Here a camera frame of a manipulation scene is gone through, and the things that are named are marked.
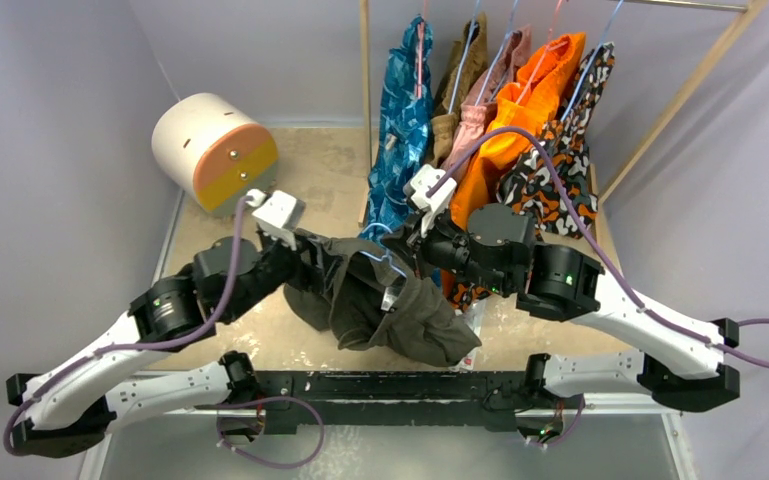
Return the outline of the light blue hanger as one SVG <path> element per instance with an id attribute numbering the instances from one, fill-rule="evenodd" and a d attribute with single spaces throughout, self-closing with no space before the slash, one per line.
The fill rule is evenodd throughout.
<path id="1" fill-rule="evenodd" d="M 374 229 L 381 229 L 388 234 L 393 233 L 393 230 L 390 227 L 380 222 L 372 222 L 368 224 L 363 228 L 362 233 L 366 233 L 367 231 L 374 230 Z M 388 265 L 390 269 L 393 270 L 395 273 L 397 273 L 399 276 L 401 276 L 402 278 L 407 278 L 407 274 L 394 263 L 391 252 L 388 249 L 384 249 L 384 254 L 381 256 L 376 256 L 364 250 L 359 250 L 359 253 L 370 260 Z"/>

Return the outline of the olive green shorts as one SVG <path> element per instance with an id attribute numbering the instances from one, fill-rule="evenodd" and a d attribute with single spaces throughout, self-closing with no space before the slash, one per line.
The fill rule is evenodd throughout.
<path id="1" fill-rule="evenodd" d="M 418 278 L 393 257 L 407 278 L 359 250 L 384 254 L 361 238 L 332 238 L 344 263 L 330 294 L 285 295 L 290 309 L 317 331 L 329 331 L 340 349 L 387 347 L 433 367 L 453 367 L 469 350 L 467 329 L 430 278 Z"/>

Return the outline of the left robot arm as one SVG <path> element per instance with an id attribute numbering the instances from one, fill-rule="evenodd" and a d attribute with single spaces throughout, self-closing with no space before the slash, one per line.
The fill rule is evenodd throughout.
<path id="1" fill-rule="evenodd" d="M 213 337 L 278 288 L 321 291 L 337 267 L 312 235 L 294 246 L 267 238 L 227 236 L 197 253 L 174 275 L 134 299 L 96 340 L 42 374 L 17 373 L 6 383 L 15 408 L 4 449 L 17 457 L 69 457 L 119 429 L 174 410 L 253 409 L 294 398 L 257 378 L 250 357 L 229 351 L 203 366 L 153 379 L 143 367 Z"/>

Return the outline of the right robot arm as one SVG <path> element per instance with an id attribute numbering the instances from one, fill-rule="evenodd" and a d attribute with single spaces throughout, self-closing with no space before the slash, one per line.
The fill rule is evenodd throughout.
<path id="1" fill-rule="evenodd" d="M 476 210 L 466 228 L 449 213 L 427 232 L 411 214 L 382 238 L 383 245 L 421 273 L 449 272 L 460 281 L 502 297 L 531 317 L 571 322 L 606 333 L 629 350 L 593 356 L 532 354 L 521 381 L 536 407 L 587 393 L 636 393 L 684 412 L 707 412 L 739 398 L 739 372 L 726 365 L 714 343 L 739 343 L 730 319 L 695 320 L 667 310 L 674 331 L 636 306 L 619 281 L 585 253 L 545 243 L 532 217 L 502 204 Z"/>

